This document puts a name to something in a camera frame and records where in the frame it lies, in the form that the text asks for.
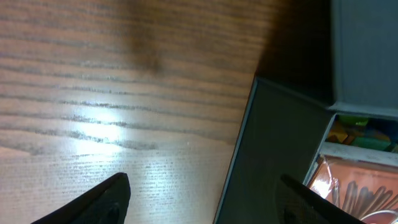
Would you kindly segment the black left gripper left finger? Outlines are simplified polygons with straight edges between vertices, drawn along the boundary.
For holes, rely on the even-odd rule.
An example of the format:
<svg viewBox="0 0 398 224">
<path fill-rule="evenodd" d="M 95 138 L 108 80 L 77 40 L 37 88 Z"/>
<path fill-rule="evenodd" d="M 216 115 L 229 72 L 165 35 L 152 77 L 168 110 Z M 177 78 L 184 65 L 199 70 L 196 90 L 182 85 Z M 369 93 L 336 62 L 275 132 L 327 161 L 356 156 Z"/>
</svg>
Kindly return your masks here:
<svg viewBox="0 0 398 224">
<path fill-rule="evenodd" d="M 130 197 L 128 176 L 118 172 L 32 224 L 124 224 Z"/>
</svg>

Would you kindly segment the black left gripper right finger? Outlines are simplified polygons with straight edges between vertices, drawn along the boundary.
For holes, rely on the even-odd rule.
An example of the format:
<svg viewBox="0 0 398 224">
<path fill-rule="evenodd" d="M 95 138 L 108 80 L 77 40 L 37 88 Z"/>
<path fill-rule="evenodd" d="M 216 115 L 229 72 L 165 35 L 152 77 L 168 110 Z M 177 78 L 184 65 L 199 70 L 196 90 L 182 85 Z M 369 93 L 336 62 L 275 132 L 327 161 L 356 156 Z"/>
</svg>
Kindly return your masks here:
<svg viewBox="0 0 398 224">
<path fill-rule="evenodd" d="M 275 194 L 282 224 L 364 224 L 286 174 L 281 175 Z"/>
</svg>

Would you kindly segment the brown Pocky box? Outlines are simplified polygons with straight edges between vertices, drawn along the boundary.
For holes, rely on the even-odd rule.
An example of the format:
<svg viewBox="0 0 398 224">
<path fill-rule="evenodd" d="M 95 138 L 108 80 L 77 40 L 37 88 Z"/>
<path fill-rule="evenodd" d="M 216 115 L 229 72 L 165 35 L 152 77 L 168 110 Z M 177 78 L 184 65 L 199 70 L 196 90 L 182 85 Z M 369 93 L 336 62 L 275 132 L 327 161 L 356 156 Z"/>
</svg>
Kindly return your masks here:
<svg viewBox="0 0 398 224">
<path fill-rule="evenodd" d="M 397 154 L 324 142 L 307 187 L 364 223 L 397 223 Z"/>
</svg>

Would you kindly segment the green Pretz box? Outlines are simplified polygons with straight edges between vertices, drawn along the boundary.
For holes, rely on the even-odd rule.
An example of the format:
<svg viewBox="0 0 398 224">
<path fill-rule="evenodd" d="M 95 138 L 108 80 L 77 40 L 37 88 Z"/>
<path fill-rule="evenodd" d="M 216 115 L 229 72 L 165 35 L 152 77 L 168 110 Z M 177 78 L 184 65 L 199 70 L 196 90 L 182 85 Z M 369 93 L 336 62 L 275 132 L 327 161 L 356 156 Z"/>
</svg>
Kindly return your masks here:
<svg viewBox="0 0 398 224">
<path fill-rule="evenodd" d="M 397 154 L 397 121 L 337 115 L 326 142 Z"/>
</svg>

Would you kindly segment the black fabric storage box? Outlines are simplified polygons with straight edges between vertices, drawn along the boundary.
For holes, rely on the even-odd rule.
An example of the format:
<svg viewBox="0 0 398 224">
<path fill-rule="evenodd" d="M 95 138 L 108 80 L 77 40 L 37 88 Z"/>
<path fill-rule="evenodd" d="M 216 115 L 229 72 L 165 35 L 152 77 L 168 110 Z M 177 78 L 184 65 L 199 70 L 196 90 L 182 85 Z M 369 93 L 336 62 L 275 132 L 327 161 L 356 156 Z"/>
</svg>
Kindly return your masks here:
<svg viewBox="0 0 398 224">
<path fill-rule="evenodd" d="M 397 2 L 285 1 L 259 59 L 215 223 L 280 223 L 337 115 L 397 121 Z"/>
</svg>

